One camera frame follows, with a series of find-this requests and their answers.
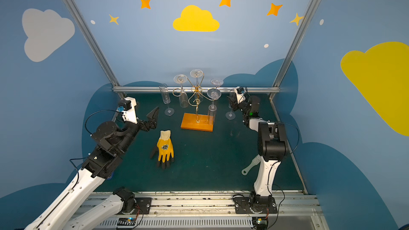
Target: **mounting plate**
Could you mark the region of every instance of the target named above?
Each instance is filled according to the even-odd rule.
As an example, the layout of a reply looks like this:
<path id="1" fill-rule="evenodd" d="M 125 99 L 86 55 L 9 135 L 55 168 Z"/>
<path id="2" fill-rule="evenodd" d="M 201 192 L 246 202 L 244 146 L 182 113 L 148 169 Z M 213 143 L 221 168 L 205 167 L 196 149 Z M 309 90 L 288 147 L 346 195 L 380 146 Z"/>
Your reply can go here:
<path id="1" fill-rule="evenodd" d="M 268 207 L 268 214 L 277 214 L 277 206 L 274 197 L 272 197 L 273 203 Z M 262 211 L 258 208 L 254 209 L 250 206 L 248 197 L 234 197 L 234 208 L 236 214 L 267 214 L 267 208 L 264 207 Z"/>
<path id="2" fill-rule="evenodd" d="M 132 212 L 132 214 L 136 214 L 138 211 L 138 206 L 139 209 L 141 210 L 140 214 L 149 214 L 149 211 L 151 210 L 151 203 L 152 203 L 152 198 L 150 197 L 135 197 L 135 211 Z M 118 215 L 127 215 L 122 212 L 118 213 Z"/>

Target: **orange star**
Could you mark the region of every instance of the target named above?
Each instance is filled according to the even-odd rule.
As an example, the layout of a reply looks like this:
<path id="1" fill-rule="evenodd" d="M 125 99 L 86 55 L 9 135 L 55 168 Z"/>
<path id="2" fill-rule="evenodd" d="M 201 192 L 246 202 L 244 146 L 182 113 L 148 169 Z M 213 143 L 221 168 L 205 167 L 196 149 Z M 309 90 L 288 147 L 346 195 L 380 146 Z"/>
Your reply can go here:
<path id="1" fill-rule="evenodd" d="M 283 6 L 283 5 L 281 5 L 281 6 L 276 6 L 276 5 L 274 5 L 273 3 L 271 3 L 271 9 L 270 9 L 270 11 L 267 13 L 267 16 L 269 16 L 270 14 L 273 14 L 273 15 L 277 16 L 277 14 L 279 14 L 279 10 L 280 10 L 280 8 L 281 8 L 282 6 Z"/>
<path id="2" fill-rule="evenodd" d="M 231 0 L 222 0 L 222 2 L 220 2 L 219 6 L 228 6 L 228 7 L 230 7 L 230 1 Z"/>
<path id="3" fill-rule="evenodd" d="M 151 7 L 149 6 L 149 2 L 150 2 L 151 0 L 141 0 L 141 2 L 142 2 L 142 6 L 141 6 L 141 8 L 148 8 L 148 9 L 150 9 Z"/>

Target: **black glove fingertip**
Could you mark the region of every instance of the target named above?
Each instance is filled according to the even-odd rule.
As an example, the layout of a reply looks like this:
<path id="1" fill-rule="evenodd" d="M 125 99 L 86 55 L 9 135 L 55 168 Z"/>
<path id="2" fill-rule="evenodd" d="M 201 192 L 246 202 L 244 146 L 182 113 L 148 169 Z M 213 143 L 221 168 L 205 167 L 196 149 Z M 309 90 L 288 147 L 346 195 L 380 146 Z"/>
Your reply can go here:
<path id="1" fill-rule="evenodd" d="M 157 146 L 155 146 L 155 147 L 152 149 L 150 159 L 152 159 L 152 157 L 156 154 L 156 152 L 159 152 L 159 148 L 158 148 Z"/>

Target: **metal frame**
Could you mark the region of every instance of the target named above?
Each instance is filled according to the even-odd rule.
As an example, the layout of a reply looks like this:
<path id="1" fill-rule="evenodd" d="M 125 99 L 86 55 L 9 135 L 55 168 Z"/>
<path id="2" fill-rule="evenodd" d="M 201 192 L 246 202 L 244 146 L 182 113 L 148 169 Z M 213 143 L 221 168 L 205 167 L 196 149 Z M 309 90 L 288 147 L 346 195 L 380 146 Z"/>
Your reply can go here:
<path id="1" fill-rule="evenodd" d="M 202 87 L 203 92 L 214 87 Z M 229 93 L 235 87 L 218 87 L 222 93 Z M 172 91 L 175 89 L 180 89 L 180 86 L 168 86 L 168 90 Z M 187 93 L 193 92 L 191 87 L 187 86 L 184 88 Z M 280 91 L 279 87 L 247 87 L 249 93 L 278 93 Z M 160 93 L 159 86 L 114 86 L 112 89 L 114 92 L 124 92 L 124 93 Z"/>
<path id="2" fill-rule="evenodd" d="M 283 64 L 281 65 L 280 70 L 274 80 L 273 87 L 279 87 L 281 82 L 283 81 L 284 75 L 287 72 L 289 65 L 291 64 L 291 61 L 294 58 L 294 55 L 302 39 L 304 38 L 304 35 L 311 22 L 311 19 L 313 18 L 314 13 L 317 10 L 320 2 L 321 0 L 310 0 L 310 2 L 308 3 L 307 9 L 305 10 L 304 13 L 304 18 L 302 19 L 301 24 L 298 27 L 297 32 L 295 33 L 294 39 L 287 52 L 287 55 L 284 58 Z M 274 97 L 274 93 L 270 94 L 269 96 L 272 99 Z"/>
<path id="3" fill-rule="evenodd" d="M 235 213 L 232 196 L 241 194 L 248 197 L 249 193 L 249 191 L 137 192 L 135 197 L 152 198 L 151 209 L 149 214 L 144 215 L 143 221 L 146 221 L 146 223 L 141 224 L 142 228 L 157 228 L 156 226 L 165 228 L 183 227 L 181 225 L 173 226 L 172 223 L 166 222 L 166 220 L 196 221 L 196 224 L 191 225 L 185 222 L 183 224 L 185 227 L 209 227 L 210 224 L 203 223 L 204 220 L 216 222 L 212 223 L 212 227 L 239 227 L 234 226 L 234 220 L 265 216 L 265 214 Z M 285 199 L 280 206 L 279 217 L 310 216 L 316 229 L 329 229 L 315 195 L 304 195 L 300 190 L 284 190 L 284 193 Z M 88 199 L 74 213 L 73 217 L 77 217 L 97 206 L 111 194 L 111 192 L 91 193 Z M 276 201 L 281 201 L 284 196 L 280 190 L 277 190 L 273 192 L 273 197 Z M 112 226 L 113 222 L 117 222 L 118 218 L 135 216 L 135 214 L 117 214 L 102 222 L 100 226 Z"/>
<path id="4" fill-rule="evenodd" d="M 94 52 L 96 59 L 101 64 L 102 69 L 105 71 L 105 74 L 108 76 L 108 79 L 112 83 L 113 86 L 120 86 L 118 79 L 115 77 L 114 72 L 112 71 L 111 67 L 108 64 L 105 55 L 102 53 L 101 48 L 99 47 L 98 43 L 96 42 L 94 36 L 91 33 L 88 25 L 84 17 L 82 16 L 81 12 L 79 11 L 78 6 L 76 5 L 74 0 L 63 0 L 64 4 L 67 6 L 68 11 L 71 13 L 72 17 L 74 18 L 75 22 L 77 23 L 79 29 L 81 30 L 82 34 L 85 37 L 85 40 L 88 42 L 91 50 Z M 118 93 L 121 99 L 125 96 L 123 93 Z"/>
<path id="5" fill-rule="evenodd" d="M 322 209 L 315 195 L 305 195 L 301 190 L 284 190 L 285 199 L 280 206 L 279 217 L 322 216 Z M 78 208 L 73 217 L 87 212 L 109 197 L 112 192 L 93 192 Z M 145 217 L 257 217 L 261 214 L 236 214 L 232 196 L 249 191 L 193 191 L 193 192 L 137 192 L 135 197 L 151 197 L 151 209 Z M 280 202 L 281 190 L 273 197 Z"/>

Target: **yellow cloud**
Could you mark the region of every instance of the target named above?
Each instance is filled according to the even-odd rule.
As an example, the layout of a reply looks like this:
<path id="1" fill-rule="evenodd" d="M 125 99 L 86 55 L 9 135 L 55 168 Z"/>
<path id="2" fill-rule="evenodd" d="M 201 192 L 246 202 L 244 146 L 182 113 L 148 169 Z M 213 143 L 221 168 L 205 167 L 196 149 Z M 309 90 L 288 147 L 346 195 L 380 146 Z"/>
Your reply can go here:
<path id="1" fill-rule="evenodd" d="M 351 51 L 342 58 L 341 68 L 381 118 L 409 136 L 409 46 L 386 42 L 366 53 Z"/>
<path id="2" fill-rule="evenodd" d="M 173 27 L 178 31 L 216 31 L 220 24 L 213 19 L 212 14 L 197 6 L 187 6 L 181 12 L 180 18 L 173 21 Z"/>

